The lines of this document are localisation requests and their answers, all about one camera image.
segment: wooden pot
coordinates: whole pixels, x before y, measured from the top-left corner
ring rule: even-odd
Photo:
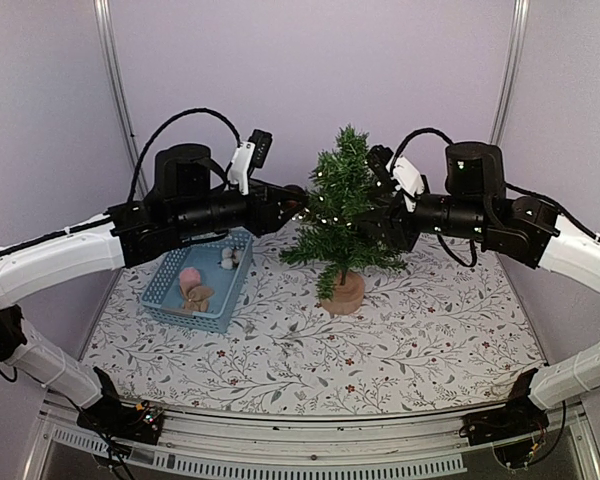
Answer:
[[[354,272],[347,272],[344,285],[340,285],[342,274],[338,275],[331,300],[320,299],[322,308],[331,315],[351,315],[360,308],[364,298],[364,279]]]

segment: small plush toy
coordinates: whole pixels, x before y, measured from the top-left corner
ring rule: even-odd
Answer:
[[[190,312],[206,312],[209,310],[209,298],[215,292],[211,287],[202,285],[200,272],[188,267],[180,272],[180,294],[184,298],[182,308]]]
[[[215,293],[213,288],[205,285],[198,285],[188,292],[181,291],[185,299],[182,308],[190,312],[206,312],[209,310],[209,298]]]
[[[188,292],[192,288],[197,287],[202,284],[202,280],[200,279],[200,272],[193,268],[188,267],[183,269],[180,272],[180,290],[183,292]]]
[[[231,270],[240,264],[241,259],[242,250],[226,247],[222,249],[222,261],[220,262],[220,266],[225,270]]]

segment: lavender wall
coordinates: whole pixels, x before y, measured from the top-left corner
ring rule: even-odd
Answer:
[[[600,231],[600,1],[531,2],[503,150],[509,181]],[[600,340],[600,295],[512,262],[507,270],[550,360]],[[600,389],[583,400],[600,448]]]
[[[140,146],[172,114],[208,106],[245,137],[273,132],[260,178],[304,185],[348,122],[393,148],[423,126],[487,140],[513,3],[119,0],[111,12]],[[232,139],[217,120],[181,122],[159,146],[199,141],[228,162]],[[440,141],[419,139],[407,153],[442,188]]]
[[[0,1],[0,244],[101,212],[128,181],[93,2]],[[110,276],[32,296],[25,314],[75,354]],[[42,396],[0,378],[0,480],[17,478]]]

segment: artificial pine tree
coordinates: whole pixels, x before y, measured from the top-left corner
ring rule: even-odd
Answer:
[[[329,262],[318,278],[318,297],[332,299],[337,279],[367,266],[397,269],[404,266],[397,251],[359,230],[354,217],[372,208],[369,192],[373,173],[366,164],[368,133],[348,125],[336,137],[337,148],[322,152],[310,179],[309,204],[302,214],[298,244],[281,254],[290,264],[312,260]]]

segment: table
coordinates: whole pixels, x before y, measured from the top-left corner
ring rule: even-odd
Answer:
[[[155,322],[139,304],[160,263],[122,273],[84,362],[121,394],[171,406],[279,415],[441,411],[499,402],[544,359],[497,257],[466,269],[422,236],[400,273],[363,272],[363,306],[331,317],[323,265],[280,264],[297,225],[258,239],[226,335]],[[464,242],[450,242],[468,258]]]

